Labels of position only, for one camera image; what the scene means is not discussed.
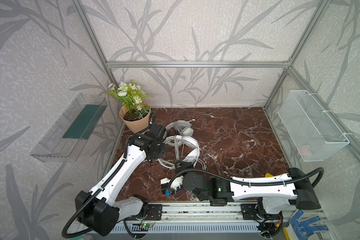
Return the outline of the white headphones pair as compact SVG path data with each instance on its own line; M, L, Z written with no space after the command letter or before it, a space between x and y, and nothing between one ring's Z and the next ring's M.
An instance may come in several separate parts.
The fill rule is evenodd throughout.
M171 137L167 137L164 140L164 144L175 149L175 157L177 161L183 161L186 163L191 163L194 167L199 163L202 166L203 170L207 169L207 165L200 158L201 148L197 140L192 137L184 137L181 135L175 135ZM192 150L185 157L184 147L187 146Z
M194 130L192 129L191 122L193 121L195 121L195 119L189 121L178 120L167 125L166 130L169 132L170 129L174 128L181 136L192 137Z

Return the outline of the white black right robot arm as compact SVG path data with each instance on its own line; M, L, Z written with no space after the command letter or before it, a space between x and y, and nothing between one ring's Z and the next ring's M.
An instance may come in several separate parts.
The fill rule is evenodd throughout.
M315 186L324 175L324 168L307 174L299 168L290 168L285 174L264 178L223 177L190 163L179 161L176 174L161 179L161 191L166 196L185 190L208 201L211 206L223 207L230 202L257 198L260 214L276 215L281 211L317 210L321 208Z

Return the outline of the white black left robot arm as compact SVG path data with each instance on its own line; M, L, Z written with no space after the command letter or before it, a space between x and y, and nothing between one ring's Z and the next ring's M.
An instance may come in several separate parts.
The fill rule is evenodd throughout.
M90 191L79 192L75 198L76 212L63 227L63 238L71 239L91 231L106 236L118 222L143 212L145 201L141 197L122 201L117 198L142 162L152 162L166 154L166 128L155 120L156 112L151 112L148 127L126 140L123 155L103 179Z

